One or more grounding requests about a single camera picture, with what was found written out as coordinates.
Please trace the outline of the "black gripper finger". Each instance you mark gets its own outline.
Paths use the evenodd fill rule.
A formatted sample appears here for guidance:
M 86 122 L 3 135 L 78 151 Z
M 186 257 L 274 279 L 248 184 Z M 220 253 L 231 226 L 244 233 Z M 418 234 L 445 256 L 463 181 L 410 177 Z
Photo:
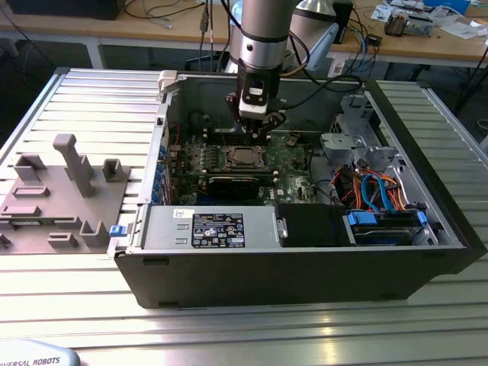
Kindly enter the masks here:
M 253 133 L 255 128 L 255 122 L 249 117 L 242 117 L 239 114 L 239 99 L 235 92 L 229 93 L 225 97 L 225 102 L 230 110 L 230 113 L 234 121 L 239 126 L 239 129 L 249 138 L 253 139 Z
M 267 114 L 253 130 L 253 138 L 258 139 L 266 136 L 269 132 L 281 126 L 286 120 L 285 113 L 281 111 L 274 111 Z

